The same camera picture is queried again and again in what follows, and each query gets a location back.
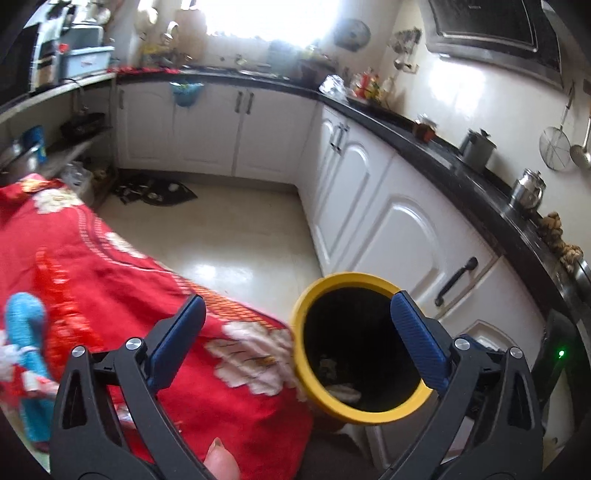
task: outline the window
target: window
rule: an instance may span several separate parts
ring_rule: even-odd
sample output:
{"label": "window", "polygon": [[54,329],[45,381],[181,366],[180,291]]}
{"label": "window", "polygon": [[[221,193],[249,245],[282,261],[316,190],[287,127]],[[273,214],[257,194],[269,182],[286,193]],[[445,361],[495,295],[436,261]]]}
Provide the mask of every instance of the window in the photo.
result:
{"label": "window", "polygon": [[333,27],[339,0],[183,0],[203,11],[207,33],[284,40],[305,47]]}

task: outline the blue plastic basket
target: blue plastic basket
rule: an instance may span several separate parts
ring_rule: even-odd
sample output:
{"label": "blue plastic basket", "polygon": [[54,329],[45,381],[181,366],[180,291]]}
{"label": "blue plastic basket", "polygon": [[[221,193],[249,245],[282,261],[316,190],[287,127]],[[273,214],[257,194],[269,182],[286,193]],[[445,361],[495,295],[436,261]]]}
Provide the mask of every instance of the blue plastic basket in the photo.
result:
{"label": "blue plastic basket", "polygon": [[202,83],[174,83],[170,82],[173,88],[174,101],[178,106],[188,108],[197,102],[199,93],[202,91]]}

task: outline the cabinet door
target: cabinet door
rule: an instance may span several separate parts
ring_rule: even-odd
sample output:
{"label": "cabinet door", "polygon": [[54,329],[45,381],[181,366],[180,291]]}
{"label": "cabinet door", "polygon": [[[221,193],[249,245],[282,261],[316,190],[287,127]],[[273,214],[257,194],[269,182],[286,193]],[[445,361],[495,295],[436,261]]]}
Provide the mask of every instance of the cabinet door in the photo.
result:
{"label": "cabinet door", "polygon": [[315,104],[274,90],[248,90],[235,175],[294,183]]}
{"label": "cabinet door", "polygon": [[[453,337],[467,333],[483,345],[500,350],[517,345],[530,367],[540,350],[544,323],[527,288],[504,257],[441,318]],[[571,405],[563,374],[550,397],[546,429],[546,436],[558,438],[558,445],[573,433]]]}
{"label": "cabinet door", "polygon": [[336,260],[353,237],[394,154],[389,145],[357,124],[342,133],[337,134],[341,151],[329,161],[311,226],[324,274],[335,271]]}
{"label": "cabinet door", "polygon": [[118,94],[119,166],[171,170],[173,94],[168,82],[126,85]]}
{"label": "cabinet door", "polygon": [[197,102],[174,107],[176,170],[231,175],[244,89],[208,84]]}
{"label": "cabinet door", "polygon": [[312,221],[320,185],[335,154],[330,142],[336,134],[337,126],[342,123],[345,123],[344,117],[322,103],[317,104],[295,179],[309,223]]}
{"label": "cabinet door", "polygon": [[[451,202],[398,154],[356,231],[337,269],[394,283],[432,318],[451,308],[496,260]],[[443,305],[435,306],[438,292],[470,257],[478,259],[476,269],[464,273]]]}

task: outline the white tiled floor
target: white tiled floor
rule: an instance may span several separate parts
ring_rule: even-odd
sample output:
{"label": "white tiled floor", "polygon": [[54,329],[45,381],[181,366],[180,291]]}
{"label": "white tiled floor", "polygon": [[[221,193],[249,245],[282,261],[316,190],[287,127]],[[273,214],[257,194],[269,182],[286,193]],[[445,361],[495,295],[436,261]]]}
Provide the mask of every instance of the white tiled floor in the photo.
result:
{"label": "white tiled floor", "polygon": [[173,207],[109,196],[99,215],[140,251],[195,283],[281,320],[320,278],[295,194],[187,185],[199,197]]}

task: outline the metal kettle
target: metal kettle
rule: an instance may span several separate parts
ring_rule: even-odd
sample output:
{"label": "metal kettle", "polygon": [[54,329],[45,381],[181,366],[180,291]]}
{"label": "metal kettle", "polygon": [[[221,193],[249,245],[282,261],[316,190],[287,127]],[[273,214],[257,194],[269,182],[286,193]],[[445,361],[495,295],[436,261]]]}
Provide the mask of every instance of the metal kettle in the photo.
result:
{"label": "metal kettle", "polygon": [[526,213],[535,212],[542,203],[545,189],[540,172],[526,168],[523,176],[513,184],[509,205]]}
{"label": "metal kettle", "polygon": [[480,129],[480,133],[468,130],[460,146],[461,160],[472,170],[482,173],[496,145],[488,140],[490,135]]}

